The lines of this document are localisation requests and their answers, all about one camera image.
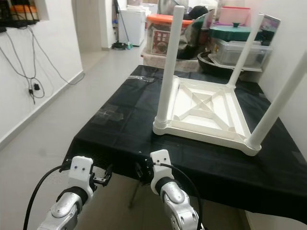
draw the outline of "green lid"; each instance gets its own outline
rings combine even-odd
[[[213,38],[222,39],[224,41],[242,41],[245,42],[248,39],[251,28],[247,26],[238,26],[235,23],[234,26],[221,25],[214,26],[209,29],[209,36]],[[261,30],[259,30],[256,41],[260,40]]]

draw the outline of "black cloth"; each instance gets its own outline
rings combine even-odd
[[[228,79],[199,73],[176,72],[182,78],[227,83]],[[105,105],[75,136],[65,159],[93,158],[95,165],[138,178],[135,163],[148,174],[144,160],[150,152],[166,149],[172,164],[195,183],[201,197],[251,212],[288,217],[307,223],[307,164],[278,119],[255,157],[239,150],[152,132],[163,70],[138,66]],[[270,102],[260,87],[238,81],[236,95],[253,131]],[[185,190],[184,179],[175,174]]]
[[[208,9],[205,6],[195,6],[190,13],[183,15],[183,20],[194,20],[206,13]]]

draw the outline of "black cable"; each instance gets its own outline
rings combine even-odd
[[[33,38],[35,39],[35,41],[36,41],[36,43],[37,43],[37,45],[38,45],[38,47],[39,47],[39,48],[41,49],[41,51],[44,53],[44,55],[45,55],[46,58],[48,59],[49,63],[50,63],[51,66],[53,67],[53,69],[58,73],[59,77],[60,77],[63,81],[65,81],[65,82],[66,82],[67,84],[69,84],[69,85],[76,85],[76,84],[78,84],[81,80],[83,80],[85,74],[82,76],[81,79],[79,79],[79,80],[78,80],[76,83],[74,83],[74,84],[69,83],[68,81],[66,81],[66,80],[62,77],[62,75],[60,74],[60,72],[58,71],[58,69],[53,65],[52,61],[50,60],[50,58],[48,57],[48,55],[46,54],[46,52],[43,50],[42,46],[40,45],[40,43],[38,42],[36,36],[34,35],[32,28],[31,28],[30,26],[28,26],[27,28],[28,28],[28,30],[31,32]]]
[[[16,12],[16,14],[17,14],[17,20],[19,21],[19,20],[20,20],[20,19],[19,19],[19,14],[17,13],[15,4],[13,4],[13,8],[14,8],[14,12]]]
[[[15,70],[15,72],[16,72],[17,74],[19,74],[20,76],[27,78],[29,93],[30,93],[31,98],[33,99],[33,103],[35,104],[35,98],[40,99],[40,98],[43,98],[43,97],[45,96],[45,89],[44,89],[42,83],[40,82],[40,80],[38,80],[38,79],[36,78],[36,73],[37,73],[37,71],[36,71],[36,61],[35,61],[34,37],[32,36],[32,50],[33,50],[34,76],[30,78],[30,77],[27,77],[27,75],[26,75],[26,73],[25,73],[24,67],[23,67],[23,65],[22,65],[22,63],[21,63],[21,60],[19,59],[19,56],[18,56],[18,54],[17,54],[17,51],[16,51],[16,49],[15,49],[15,45],[14,45],[14,43],[13,43],[13,40],[12,40],[11,36],[10,36],[8,33],[6,33],[6,35],[8,36],[8,38],[9,38],[9,40],[10,40],[10,43],[11,43],[11,45],[12,45],[12,47],[13,47],[14,53],[15,53],[17,59],[18,59],[18,62],[19,62],[19,64],[20,64],[20,67],[21,67],[21,69],[22,69],[24,75],[22,75],[22,74],[20,74],[20,73],[17,72],[17,70],[14,68],[14,66],[12,65],[12,63],[11,63],[11,62],[9,61],[9,59],[7,58],[7,56],[4,54],[3,50],[2,50],[2,53],[5,55],[6,59],[8,60],[8,62],[10,63],[10,65],[13,67],[13,69]],[[33,91],[33,87],[32,87],[32,80],[33,80],[33,79],[37,80],[38,83],[39,83],[40,86],[41,86],[40,88],[42,89],[43,95],[40,96],[40,97],[34,95],[34,91]]]
[[[11,14],[11,16],[14,16],[14,15],[18,16],[18,17],[21,17],[22,19],[25,20],[25,18],[23,16],[19,15],[19,14],[16,14],[16,13]],[[27,25],[25,25],[24,27],[18,27],[17,29],[19,29],[19,30],[26,30],[27,29]]]
[[[202,208],[202,204],[201,204],[201,196],[200,196],[200,194],[199,194],[195,184],[193,183],[193,181],[191,181],[191,179],[184,172],[182,172],[179,168],[176,168],[173,165],[163,164],[163,163],[160,163],[160,164],[154,163],[154,164],[155,165],[164,166],[164,167],[173,169],[173,170],[181,173],[186,178],[186,180],[190,183],[190,185],[192,186],[192,188],[194,190],[194,193],[195,193],[195,195],[197,197],[197,202],[198,202],[198,207],[199,207],[199,216],[198,216],[197,230],[201,230],[201,219],[202,219],[203,208]]]
[[[50,175],[52,174],[54,171],[62,168],[64,165],[60,165],[60,166],[57,166],[53,169],[51,169],[49,172],[47,172],[43,177],[42,179],[40,179],[40,181],[38,182],[37,186],[35,187],[33,193],[32,193],[32,196],[30,198],[30,201],[29,201],[29,204],[28,204],[28,208],[27,208],[27,212],[25,214],[25,218],[24,218],[24,228],[23,230],[27,230],[28,229],[28,223],[29,223],[29,218],[30,218],[30,213],[31,213],[31,208],[32,208],[32,205],[33,205],[33,202],[34,202],[34,199],[35,199],[35,196],[40,188],[40,186],[42,185],[42,183],[44,182],[44,180]]]

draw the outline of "plastic container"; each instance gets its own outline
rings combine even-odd
[[[140,6],[142,2],[142,0],[128,0],[127,4],[130,6]]]
[[[221,65],[235,66],[244,45],[244,42],[226,42],[221,39],[215,39],[215,58]],[[271,51],[272,47],[270,46],[253,45],[244,67],[255,69],[261,68]]]
[[[152,14],[147,16],[147,21],[149,26],[146,52],[149,54],[166,55],[173,16]],[[193,23],[192,20],[183,20],[182,31],[191,23]]]
[[[15,5],[11,6],[11,13],[14,20],[37,20],[37,9],[35,6]]]
[[[213,26],[233,26],[234,24],[231,23],[231,24],[222,24],[222,23],[219,23],[219,22],[214,22],[213,23]]]
[[[250,13],[250,8],[223,6],[220,12],[219,23],[232,24],[240,23],[245,24]]]
[[[224,41],[242,41],[248,39],[251,28],[247,26],[213,26],[209,29],[209,36],[211,38],[222,39]],[[261,30],[258,31],[255,40],[261,39]]]
[[[157,14],[158,13],[158,5],[153,3],[143,3],[144,7],[148,7],[150,10],[150,14]]]
[[[219,4],[221,4],[221,6],[244,7],[245,6],[245,0],[219,0]]]

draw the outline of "tiled floor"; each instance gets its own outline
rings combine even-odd
[[[45,172],[61,164],[74,135],[141,63],[142,47],[111,50],[67,89],[0,153],[1,230],[22,229],[31,193]],[[142,187],[128,209],[136,181],[114,175],[100,188],[80,217],[79,230],[169,230],[159,197]],[[29,222],[37,229],[58,194],[67,186],[67,173],[54,173],[38,192]],[[209,230],[242,230],[238,210],[205,202]]]

